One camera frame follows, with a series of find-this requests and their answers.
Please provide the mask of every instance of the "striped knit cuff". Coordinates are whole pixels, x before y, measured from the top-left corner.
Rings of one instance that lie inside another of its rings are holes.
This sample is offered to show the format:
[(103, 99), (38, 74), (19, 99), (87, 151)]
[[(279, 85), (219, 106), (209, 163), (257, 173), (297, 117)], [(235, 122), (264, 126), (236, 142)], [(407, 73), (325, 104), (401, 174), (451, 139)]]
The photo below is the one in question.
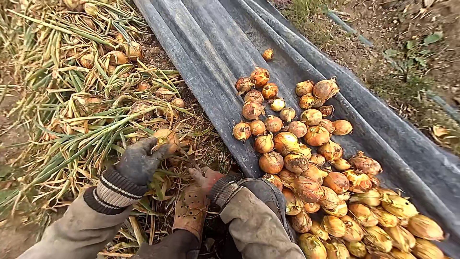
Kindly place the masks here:
[(138, 186), (130, 182), (110, 167), (101, 176), (96, 187), (86, 190), (83, 198), (93, 210), (115, 215), (136, 203), (146, 191), (147, 186)]

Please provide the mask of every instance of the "pant leg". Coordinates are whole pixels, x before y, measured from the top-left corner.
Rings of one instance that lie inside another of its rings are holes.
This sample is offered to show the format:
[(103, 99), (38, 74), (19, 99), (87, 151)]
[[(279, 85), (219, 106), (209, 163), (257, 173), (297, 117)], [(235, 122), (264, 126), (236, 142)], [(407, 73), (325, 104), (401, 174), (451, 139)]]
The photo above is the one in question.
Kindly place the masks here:
[(176, 230), (160, 243), (143, 243), (133, 259), (196, 259), (201, 244), (189, 231)]

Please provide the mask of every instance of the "jacket sleeve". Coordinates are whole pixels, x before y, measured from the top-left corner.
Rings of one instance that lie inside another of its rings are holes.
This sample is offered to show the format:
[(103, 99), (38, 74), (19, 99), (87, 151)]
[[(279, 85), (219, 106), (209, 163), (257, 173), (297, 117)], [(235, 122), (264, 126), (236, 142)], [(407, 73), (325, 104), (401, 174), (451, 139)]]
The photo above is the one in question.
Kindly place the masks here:
[(230, 234), (245, 259), (305, 259), (276, 214), (246, 187), (233, 195), (220, 217), (230, 223)]

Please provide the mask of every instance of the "hand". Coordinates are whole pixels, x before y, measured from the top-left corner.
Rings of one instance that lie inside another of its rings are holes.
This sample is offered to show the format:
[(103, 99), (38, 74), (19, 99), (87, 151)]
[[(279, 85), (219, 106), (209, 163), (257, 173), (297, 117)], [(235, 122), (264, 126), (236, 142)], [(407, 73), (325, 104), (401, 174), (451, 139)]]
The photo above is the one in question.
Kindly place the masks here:
[(205, 194), (209, 194), (213, 185), (222, 177), (223, 174), (210, 169), (209, 167), (203, 167), (203, 171), (205, 172), (204, 176), (201, 174), (201, 171), (195, 168), (189, 168), (189, 173), (192, 178), (201, 186), (203, 192)]
[(169, 143), (165, 143), (150, 154), (156, 142), (157, 139), (151, 137), (138, 141), (126, 148), (116, 166), (117, 171), (138, 186), (149, 184), (156, 168), (160, 161), (165, 158), (170, 146)]

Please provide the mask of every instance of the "black tarp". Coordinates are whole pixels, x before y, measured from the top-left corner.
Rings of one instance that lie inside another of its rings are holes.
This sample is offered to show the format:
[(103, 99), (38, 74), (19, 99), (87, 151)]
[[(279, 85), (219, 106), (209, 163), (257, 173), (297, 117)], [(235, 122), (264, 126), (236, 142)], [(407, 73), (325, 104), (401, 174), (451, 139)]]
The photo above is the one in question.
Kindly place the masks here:
[[(265, 0), (135, 0), (155, 36), (181, 73), (247, 177), (259, 177), (253, 140), (235, 140), (243, 100), (234, 84), (256, 66), (270, 71), (279, 96), (298, 114), (296, 83), (336, 76), (340, 93), (332, 120), (347, 119), (353, 133), (334, 136), (348, 158), (363, 150), (384, 169), (382, 183), (400, 188), (419, 211), (436, 219), (449, 238), (437, 243), (460, 258), (459, 159), (441, 150), (331, 61)], [(273, 48), (274, 60), (260, 53)]]

